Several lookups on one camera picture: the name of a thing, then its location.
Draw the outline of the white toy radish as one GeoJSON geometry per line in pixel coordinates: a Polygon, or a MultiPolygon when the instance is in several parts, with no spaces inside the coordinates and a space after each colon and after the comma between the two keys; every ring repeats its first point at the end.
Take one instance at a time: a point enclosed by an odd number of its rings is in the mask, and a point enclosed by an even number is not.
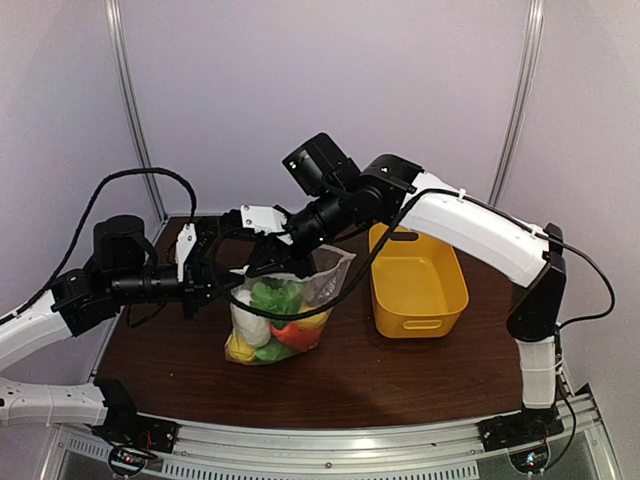
{"type": "Polygon", "coordinates": [[[271,339],[270,322],[264,317],[231,305],[235,331],[253,348],[265,346],[271,339]]]}

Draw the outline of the light green toy gourd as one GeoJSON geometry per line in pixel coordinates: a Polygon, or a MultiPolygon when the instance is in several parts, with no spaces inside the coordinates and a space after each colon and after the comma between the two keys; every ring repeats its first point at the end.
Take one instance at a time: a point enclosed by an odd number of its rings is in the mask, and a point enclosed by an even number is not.
{"type": "Polygon", "coordinates": [[[255,358],[261,363],[271,364],[294,356],[296,351],[280,342],[270,342],[255,350],[255,358]]]}

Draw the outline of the orange toy carrot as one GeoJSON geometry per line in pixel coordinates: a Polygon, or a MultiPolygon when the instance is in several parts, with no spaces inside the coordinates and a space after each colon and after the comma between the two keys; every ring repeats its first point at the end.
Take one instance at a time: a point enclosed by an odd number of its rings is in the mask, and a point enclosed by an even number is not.
{"type": "MultiPolygon", "coordinates": [[[[305,300],[305,290],[293,281],[258,281],[251,290],[253,308],[278,315],[295,315],[313,310],[305,300]]],[[[270,320],[272,337],[296,352],[307,352],[317,346],[322,330],[301,331],[295,321],[270,320]]]]}

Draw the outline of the yellow toy corn cob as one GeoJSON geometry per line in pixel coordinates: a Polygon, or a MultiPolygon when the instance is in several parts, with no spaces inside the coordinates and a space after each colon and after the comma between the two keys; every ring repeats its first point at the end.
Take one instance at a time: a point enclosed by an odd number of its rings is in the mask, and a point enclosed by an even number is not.
{"type": "Polygon", "coordinates": [[[311,315],[303,319],[296,320],[295,324],[298,326],[298,328],[301,331],[322,330],[329,318],[329,315],[330,315],[329,311],[323,311],[315,315],[311,315]]]}

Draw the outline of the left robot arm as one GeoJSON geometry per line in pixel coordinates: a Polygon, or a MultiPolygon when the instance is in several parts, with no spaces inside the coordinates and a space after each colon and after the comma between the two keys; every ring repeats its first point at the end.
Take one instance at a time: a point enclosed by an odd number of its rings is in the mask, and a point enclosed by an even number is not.
{"type": "MultiPolygon", "coordinates": [[[[54,277],[31,305],[1,322],[1,366],[84,333],[137,304],[179,303],[185,317],[215,299],[215,267],[205,259],[220,220],[203,217],[185,224],[175,241],[175,258],[158,260],[141,218],[119,215],[95,225],[93,253],[86,264],[54,277]]],[[[144,419],[117,380],[80,385],[25,384],[2,379],[1,424],[83,424],[137,442],[144,419]]]]}

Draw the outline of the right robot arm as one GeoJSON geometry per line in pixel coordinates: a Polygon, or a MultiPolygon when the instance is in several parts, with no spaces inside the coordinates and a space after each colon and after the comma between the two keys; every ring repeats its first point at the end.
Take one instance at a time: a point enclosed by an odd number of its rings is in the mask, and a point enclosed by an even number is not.
{"type": "Polygon", "coordinates": [[[241,224],[263,236],[246,273],[306,276],[306,257],[347,228],[382,223],[426,234],[503,273],[524,294],[507,330],[519,351],[524,411],[513,419],[519,440],[535,440],[551,424],[556,398],[556,321],[566,286],[562,231],[528,224],[456,189],[394,154],[360,169],[326,133],[282,162],[312,202],[295,214],[243,205],[241,224]]]}

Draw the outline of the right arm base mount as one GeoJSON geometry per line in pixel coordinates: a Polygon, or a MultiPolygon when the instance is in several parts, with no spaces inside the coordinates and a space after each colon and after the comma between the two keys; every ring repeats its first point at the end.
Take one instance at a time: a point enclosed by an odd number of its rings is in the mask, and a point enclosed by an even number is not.
{"type": "Polygon", "coordinates": [[[485,452],[542,442],[564,432],[556,409],[523,409],[476,424],[485,452]]]}

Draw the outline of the yellow plastic basket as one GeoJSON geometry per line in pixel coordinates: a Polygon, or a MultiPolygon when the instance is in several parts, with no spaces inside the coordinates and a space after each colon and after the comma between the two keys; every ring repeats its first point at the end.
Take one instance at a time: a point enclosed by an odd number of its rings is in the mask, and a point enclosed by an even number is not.
{"type": "Polygon", "coordinates": [[[376,329],[392,339],[444,337],[469,303],[455,250],[403,227],[373,261],[370,290],[376,329]]]}

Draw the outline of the dotted clear zip bag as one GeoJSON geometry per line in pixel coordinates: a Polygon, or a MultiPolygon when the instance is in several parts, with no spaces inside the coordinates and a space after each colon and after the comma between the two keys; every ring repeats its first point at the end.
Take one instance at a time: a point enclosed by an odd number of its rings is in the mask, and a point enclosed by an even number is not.
{"type": "MultiPolygon", "coordinates": [[[[245,282],[231,291],[239,302],[275,315],[296,315],[317,309],[340,293],[356,255],[334,246],[312,253],[316,273],[300,279],[272,274],[245,282]]],[[[320,342],[330,310],[295,321],[257,316],[230,306],[232,331],[225,343],[228,361],[242,365],[274,364],[306,353],[320,342]]]]}

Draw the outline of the yellow toy squash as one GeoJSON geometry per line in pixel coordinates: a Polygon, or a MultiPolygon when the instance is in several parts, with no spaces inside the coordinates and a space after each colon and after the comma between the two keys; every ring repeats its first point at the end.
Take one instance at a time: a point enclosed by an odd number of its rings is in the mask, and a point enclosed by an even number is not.
{"type": "Polygon", "coordinates": [[[255,350],[236,332],[232,332],[226,341],[225,355],[229,361],[239,364],[251,364],[256,358],[255,350]]]}

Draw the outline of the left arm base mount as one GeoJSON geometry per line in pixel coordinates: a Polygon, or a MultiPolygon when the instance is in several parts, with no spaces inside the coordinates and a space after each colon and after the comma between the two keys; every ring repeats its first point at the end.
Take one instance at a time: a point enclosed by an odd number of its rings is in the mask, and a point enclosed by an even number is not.
{"type": "Polygon", "coordinates": [[[126,414],[107,419],[103,425],[92,426],[91,431],[112,446],[123,445],[144,452],[172,453],[178,424],[139,414],[126,414]]]}

